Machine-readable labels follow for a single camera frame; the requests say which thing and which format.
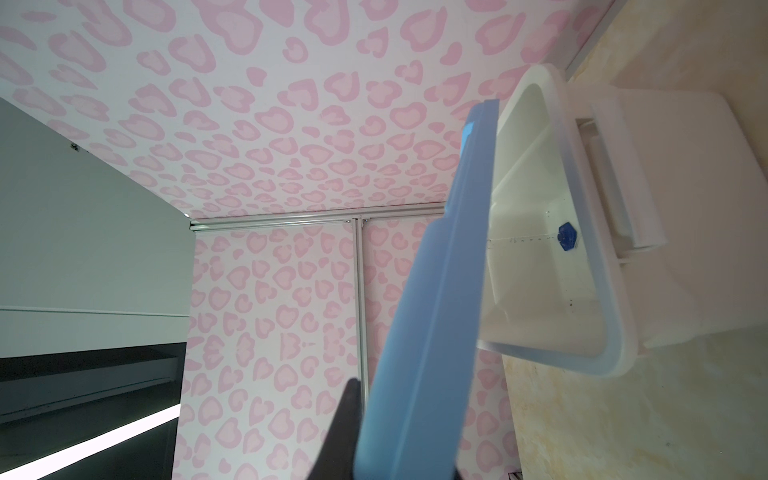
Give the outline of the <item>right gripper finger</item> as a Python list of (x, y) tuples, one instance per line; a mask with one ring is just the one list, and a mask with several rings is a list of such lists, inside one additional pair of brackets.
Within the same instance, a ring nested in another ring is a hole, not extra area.
[(361, 382), (349, 379), (308, 480), (352, 480), (363, 419)]

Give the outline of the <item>blue plastic bin lid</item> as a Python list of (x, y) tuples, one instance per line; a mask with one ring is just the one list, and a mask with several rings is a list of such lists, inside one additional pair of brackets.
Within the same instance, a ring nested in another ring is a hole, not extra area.
[(451, 479), (479, 335), (499, 101), (475, 105), (443, 216), (425, 230), (362, 419), (356, 479)]

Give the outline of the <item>blue base graduated cylinder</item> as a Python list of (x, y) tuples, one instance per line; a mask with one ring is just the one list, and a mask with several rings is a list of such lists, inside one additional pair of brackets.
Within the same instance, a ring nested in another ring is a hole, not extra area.
[(486, 248), (488, 250), (493, 248), (500, 248), (502, 246), (512, 244), (528, 244), (538, 242), (554, 242), (560, 249), (565, 252), (573, 250), (578, 243), (579, 232), (570, 223), (566, 222), (560, 225), (556, 232), (531, 236), (515, 236), (509, 238), (497, 238), (487, 240)]

